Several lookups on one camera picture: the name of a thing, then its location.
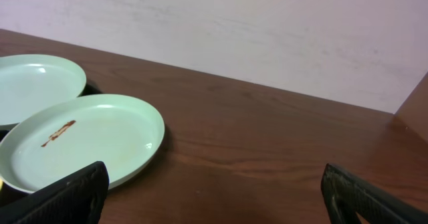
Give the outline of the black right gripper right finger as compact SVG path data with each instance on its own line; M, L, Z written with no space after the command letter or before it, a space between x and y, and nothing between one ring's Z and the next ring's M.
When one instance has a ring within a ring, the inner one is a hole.
M330 222L426 223L427 213L416 209L335 164L325 166L321 191Z

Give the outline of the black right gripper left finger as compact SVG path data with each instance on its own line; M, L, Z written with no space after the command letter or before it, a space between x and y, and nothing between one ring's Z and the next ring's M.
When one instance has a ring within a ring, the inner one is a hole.
M1 223L97 224L109 187L102 161L1 208Z

